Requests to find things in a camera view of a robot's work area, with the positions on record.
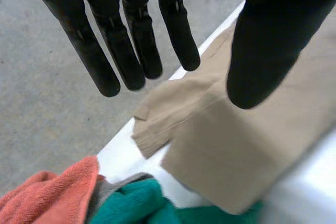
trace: robotic hand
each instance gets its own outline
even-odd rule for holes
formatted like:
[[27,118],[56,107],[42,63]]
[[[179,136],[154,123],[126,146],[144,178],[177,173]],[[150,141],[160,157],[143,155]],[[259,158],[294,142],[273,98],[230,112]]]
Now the robotic hand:
[[[100,92],[120,89],[85,15],[83,0],[43,0],[60,21]],[[119,0],[88,0],[125,85],[141,88],[162,65],[155,45],[148,0],[122,0],[138,62],[119,14]],[[249,109],[266,99],[295,64],[301,50],[330,13],[336,0],[246,0],[236,25],[227,79],[231,101]],[[200,59],[183,0],[159,0],[175,52],[188,71]]]
[[[147,9],[148,1],[122,0],[139,57],[138,62],[120,18],[119,0],[88,0],[120,76],[130,90],[142,88],[145,77],[155,79],[162,73],[152,19]],[[120,83],[90,27],[83,0],[43,0],[43,2],[59,20],[99,91],[107,97],[117,95]],[[159,0],[159,5],[173,48],[182,66],[187,71],[195,70],[200,64],[200,57],[190,31],[183,0]]]

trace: teal towel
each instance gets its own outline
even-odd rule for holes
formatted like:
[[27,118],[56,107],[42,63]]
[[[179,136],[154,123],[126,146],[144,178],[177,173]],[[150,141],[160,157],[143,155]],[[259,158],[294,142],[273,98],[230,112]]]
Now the teal towel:
[[159,183],[150,178],[128,184],[111,194],[90,223],[254,224],[257,223],[260,208],[261,204],[257,203],[239,216],[227,214],[217,207],[176,209],[162,195]]

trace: beige cloth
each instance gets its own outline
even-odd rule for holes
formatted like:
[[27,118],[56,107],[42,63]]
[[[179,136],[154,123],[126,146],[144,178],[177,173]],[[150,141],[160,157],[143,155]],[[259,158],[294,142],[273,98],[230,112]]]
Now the beige cloth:
[[162,166],[194,191],[239,214],[336,122],[336,7],[279,88],[253,110],[226,94],[233,30],[201,67],[153,90],[135,113],[146,157],[172,141]]

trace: gray floor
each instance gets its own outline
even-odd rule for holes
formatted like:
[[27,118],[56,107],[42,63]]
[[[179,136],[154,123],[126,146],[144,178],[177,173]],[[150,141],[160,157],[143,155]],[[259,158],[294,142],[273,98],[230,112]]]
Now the gray floor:
[[[185,0],[198,46],[241,1]],[[0,0],[0,196],[39,170],[60,173],[98,153],[148,91],[179,67],[157,0],[151,0],[149,10],[164,75],[140,92],[122,87],[108,99],[41,0]]]

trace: white surface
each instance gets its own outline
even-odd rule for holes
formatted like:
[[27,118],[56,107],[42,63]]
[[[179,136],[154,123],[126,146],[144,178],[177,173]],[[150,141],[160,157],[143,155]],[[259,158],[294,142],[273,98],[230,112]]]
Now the white surface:
[[[200,46],[202,54],[214,39],[238,17],[237,9]],[[185,75],[182,68],[170,80]],[[131,138],[134,119],[98,154],[100,174],[116,182],[138,172],[152,174],[161,184],[163,192],[177,207],[207,205],[197,193],[187,190],[160,167],[169,146],[151,158],[145,159]],[[336,130],[331,132],[310,153],[309,157],[270,190],[262,223],[336,223]]]

